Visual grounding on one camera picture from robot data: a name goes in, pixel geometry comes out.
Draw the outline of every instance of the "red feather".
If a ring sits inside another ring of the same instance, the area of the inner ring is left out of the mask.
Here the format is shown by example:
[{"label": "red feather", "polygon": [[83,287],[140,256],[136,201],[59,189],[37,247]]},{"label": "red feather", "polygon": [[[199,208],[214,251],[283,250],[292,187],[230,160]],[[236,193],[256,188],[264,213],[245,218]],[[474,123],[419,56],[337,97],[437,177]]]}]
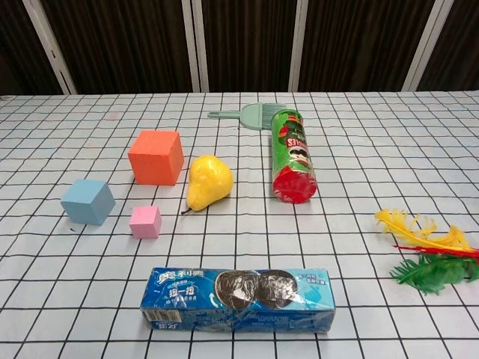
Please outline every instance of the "red feather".
[{"label": "red feather", "polygon": [[455,257],[467,257],[467,258],[478,258],[479,259],[479,250],[473,248],[472,251],[455,251],[451,249],[441,249],[441,248],[429,248],[429,247],[405,247],[402,245],[395,245],[396,248],[406,249],[408,251],[417,251],[426,254],[450,254]]}]

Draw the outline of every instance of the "red can lid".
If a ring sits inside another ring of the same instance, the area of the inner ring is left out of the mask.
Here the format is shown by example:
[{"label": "red can lid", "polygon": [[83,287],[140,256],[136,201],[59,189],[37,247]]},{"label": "red can lid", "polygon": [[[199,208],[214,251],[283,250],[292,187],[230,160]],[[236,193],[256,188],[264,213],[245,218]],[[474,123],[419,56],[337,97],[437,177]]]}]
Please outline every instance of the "red can lid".
[{"label": "red can lid", "polygon": [[303,203],[316,192],[316,179],[312,174],[283,168],[275,178],[272,189],[275,196],[286,203]]}]

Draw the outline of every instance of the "orange cube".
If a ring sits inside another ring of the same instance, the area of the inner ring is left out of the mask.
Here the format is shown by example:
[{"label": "orange cube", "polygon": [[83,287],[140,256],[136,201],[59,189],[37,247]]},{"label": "orange cube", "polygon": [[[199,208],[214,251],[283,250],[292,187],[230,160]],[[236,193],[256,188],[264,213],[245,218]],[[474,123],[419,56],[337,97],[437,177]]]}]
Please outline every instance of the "orange cube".
[{"label": "orange cube", "polygon": [[184,163],[180,134],[174,131],[141,131],[128,151],[135,182],[141,185],[174,185]]}]

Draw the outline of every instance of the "pink cube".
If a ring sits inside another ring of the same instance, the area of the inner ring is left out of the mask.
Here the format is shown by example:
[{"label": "pink cube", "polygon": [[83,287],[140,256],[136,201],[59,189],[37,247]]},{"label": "pink cube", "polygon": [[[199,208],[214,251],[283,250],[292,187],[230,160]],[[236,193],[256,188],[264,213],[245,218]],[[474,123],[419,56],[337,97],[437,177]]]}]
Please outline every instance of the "pink cube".
[{"label": "pink cube", "polygon": [[158,238],[162,217],[156,206],[140,206],[133,209],[129,227],[138,239]]}]

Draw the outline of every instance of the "yellow feather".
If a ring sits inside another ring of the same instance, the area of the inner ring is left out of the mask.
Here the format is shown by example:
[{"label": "yellow feather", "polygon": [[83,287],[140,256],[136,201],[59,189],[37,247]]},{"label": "yellow feather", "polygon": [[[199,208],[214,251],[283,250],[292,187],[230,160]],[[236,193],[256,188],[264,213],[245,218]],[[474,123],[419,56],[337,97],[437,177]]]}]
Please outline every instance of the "yellow feather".
[{"label": "yellow feather", "polygon": [[394,209],[383,209],[376,213],[379,223],[384,224],[385,233],[393,233],[397,238],[414,246],[450,249],[455,251],[472,251],[467,242],[464,232],[455,226],[449,228],[449,233],[443,237],[430,238],[430,234],[436,230],[436,223],[425,218],[423,229],[414,229],[418,223],[419,216],[416,215],[409,226],[407,225],[408,215],[404,211]]}]

